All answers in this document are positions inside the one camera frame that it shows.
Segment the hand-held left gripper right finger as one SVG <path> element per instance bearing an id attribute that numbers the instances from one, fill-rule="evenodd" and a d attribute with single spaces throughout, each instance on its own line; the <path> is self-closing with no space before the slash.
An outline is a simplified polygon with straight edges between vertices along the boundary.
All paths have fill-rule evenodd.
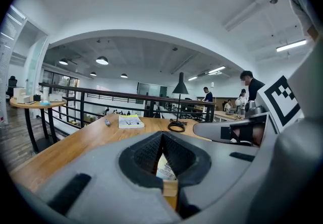
<path id="1" fill-rule="evenodd" d="M 250 166 L 257 151 L 256 147 L 164 132 L 163 153 L 178 180 L 178 214 L 189 218 L 222 197 Z"/>

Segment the person's right hand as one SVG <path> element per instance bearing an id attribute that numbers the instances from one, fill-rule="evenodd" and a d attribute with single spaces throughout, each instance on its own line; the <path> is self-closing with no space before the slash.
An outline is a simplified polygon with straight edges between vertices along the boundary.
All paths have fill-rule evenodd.
<path id="1" fill-rule="evenodd" d="M 238 126 L 231 128 L 230 132 L 230 143 L 259 147 L 263 139 L 264 126 Z"/>

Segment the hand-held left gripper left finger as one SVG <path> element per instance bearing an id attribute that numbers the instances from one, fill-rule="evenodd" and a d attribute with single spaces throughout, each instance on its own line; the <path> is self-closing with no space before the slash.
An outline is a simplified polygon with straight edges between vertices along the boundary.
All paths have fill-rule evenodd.
<path id="1" fill-rule="evenodd" d="M 121 152 L 151 133 L 98 146 L 55 172 L 36 195 L 49 203 L 76 174 L 87 174 L 89 183 L 66 217 L 78 223 L 177 223 L 181 217 L 159 188 L 132 183 L 119 167 Z"/>

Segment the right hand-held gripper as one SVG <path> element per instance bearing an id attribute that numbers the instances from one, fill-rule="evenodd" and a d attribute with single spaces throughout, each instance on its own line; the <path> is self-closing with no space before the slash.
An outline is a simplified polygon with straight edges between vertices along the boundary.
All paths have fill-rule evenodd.
<path id="1" fill-rule="evenodd" d="M 194 134 L 209 140 L 222 139 L 230 143 L 230 130 L 238 126 L 264 126 L 263 139 L 269 127 L 273 127 L 274 133 L 281 133 L 301 116 L 301 108 L 287 77 L 285 75 L 276 77 L 276 80 L 270 81 L 258 90 L 256 100 L 247 103 L 244 121 L 237 121 L 224 127 L 220 122 L 197 123 L 193 126 Z"/>

